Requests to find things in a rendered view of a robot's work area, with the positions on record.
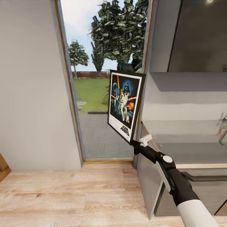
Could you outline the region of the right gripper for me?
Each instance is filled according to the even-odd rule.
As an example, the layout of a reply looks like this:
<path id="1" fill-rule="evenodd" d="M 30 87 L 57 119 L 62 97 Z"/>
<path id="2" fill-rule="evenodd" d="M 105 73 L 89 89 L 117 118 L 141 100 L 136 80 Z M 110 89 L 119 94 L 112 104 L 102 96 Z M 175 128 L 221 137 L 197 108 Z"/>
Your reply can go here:
<path id="1" fill-rule="evenodd" d="M 148 159 L 148 154 L 151 150 L 153 150 L 151 147 L 149 146 L 141 146 L 141 142 L 137 142 L 135 140 L 130 141 L 130 143 L 133 145 L 134 147 L 134 154 L 138 155 L 139 153 L 141 153 L 142 155 L 144 155 L 147 159 Z"/>

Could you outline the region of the poster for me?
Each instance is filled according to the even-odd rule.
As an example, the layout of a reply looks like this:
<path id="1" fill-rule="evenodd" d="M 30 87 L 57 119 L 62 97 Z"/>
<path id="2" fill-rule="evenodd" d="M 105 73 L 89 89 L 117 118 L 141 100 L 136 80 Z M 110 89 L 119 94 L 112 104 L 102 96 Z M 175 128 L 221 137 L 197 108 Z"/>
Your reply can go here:
<path id="1" fill-rule="evenodd" d="M 108 125 L 133 141 L 146 74 L 110 70 Z"/>

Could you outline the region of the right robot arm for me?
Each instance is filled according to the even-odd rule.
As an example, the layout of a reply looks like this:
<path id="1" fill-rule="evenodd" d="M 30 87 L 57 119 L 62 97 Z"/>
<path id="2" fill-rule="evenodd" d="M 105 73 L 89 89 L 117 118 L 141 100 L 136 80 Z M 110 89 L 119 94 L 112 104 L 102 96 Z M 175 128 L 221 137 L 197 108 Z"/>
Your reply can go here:
<path id="1" fill-rule="evenodd" d="M 140 142 L 133 140 L 130 143 L 134 147 L 135 155 L 141 153 L 156 164 L 168 192 L 173 196 L 184 226 L 220 227 L 192 190 L 189 179 L 176 169 L 173 158 L 148 146 L 151 139 L 152 135 L 148 134 L 141 138 Z"/>

